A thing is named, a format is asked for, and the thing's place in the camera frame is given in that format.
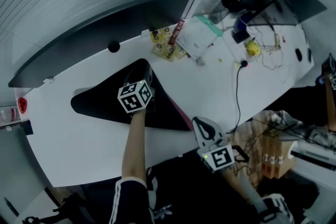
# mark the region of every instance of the black monitor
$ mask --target black monitor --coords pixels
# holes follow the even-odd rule
[[[241,0],[240,6],[253,11],[250,25],[297,25],[327,8],[318,0]]]

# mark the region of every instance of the white desk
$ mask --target white desk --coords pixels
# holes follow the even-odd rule
[[[265,44],[273,45],[271,29],[259,29]],[[270,105],[313,67],[313,62],[307,61],[308,45],[300,27],[276,26],[275,31],[281,40],[282,36],[286,39],[281,46],[287,68],[271,71],[258,61],[241,70],[240,122]],[[237,66],[223,42],[225,36],[207,49],[203,67],[186,57],[174,62],[161,59],[150,52],[153,44],[149,37],[135,37],[123,42],[116,54],[104,50],[62,72],[53,84],[26,94],[28,108],[21,117],[31,121],[34,134],[28,140],[50,182],[55,187],[69,186],[121,175],[129,125],[77,114],[70,100],[78,89],[94,87],[140,58],[150,63],[164,90],[190,119],[202,116],[218,122],[224,131],[232,129],[238,119]],[[296,48],[301,50],[302,62],[297,60]],[[267,57],[264,62],[271,65]],[[147,166],[197,147],[192,132],[153,128],[146,128],[145,142]]]

